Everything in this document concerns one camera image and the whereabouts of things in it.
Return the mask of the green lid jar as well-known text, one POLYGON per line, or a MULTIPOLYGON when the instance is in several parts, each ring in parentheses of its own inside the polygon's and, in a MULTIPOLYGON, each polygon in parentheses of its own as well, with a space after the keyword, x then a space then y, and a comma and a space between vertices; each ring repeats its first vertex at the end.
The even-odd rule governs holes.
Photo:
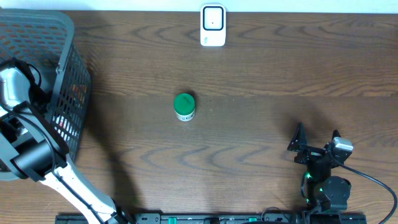
POLYGON ((195 99, 188 93, 181 93, 174 99, 176 117, 181 121, 190 121, 195 116, 195 99))

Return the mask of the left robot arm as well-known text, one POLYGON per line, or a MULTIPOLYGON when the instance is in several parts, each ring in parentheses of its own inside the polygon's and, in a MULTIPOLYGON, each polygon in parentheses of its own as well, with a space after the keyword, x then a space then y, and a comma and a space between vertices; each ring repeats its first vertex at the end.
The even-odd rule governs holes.
POLYGON ((31 179, 57 191, 88 223, 134 223, 109 195, 77 169, 67 141, 75 130, 66 116, 46 120, 51 93, 39 70, 23 60, 1 64, 1 162, 6 179, 31 179))

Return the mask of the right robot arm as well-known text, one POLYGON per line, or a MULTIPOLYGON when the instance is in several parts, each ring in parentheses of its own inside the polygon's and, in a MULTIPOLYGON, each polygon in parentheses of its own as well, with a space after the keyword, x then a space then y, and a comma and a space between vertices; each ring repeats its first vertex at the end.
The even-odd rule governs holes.
POLYGON ((313 213, 333 213, 347 209, 351 183, 333 176, 331 170, 344 164, 353 149, 351 141, 342 138, 338 130, 333 131, 331 141, 322 148, 309 146, 303 123, 297 125, 287 150, 296 152, 294 162, 307 168, 302 176, 300 193, 313 213))

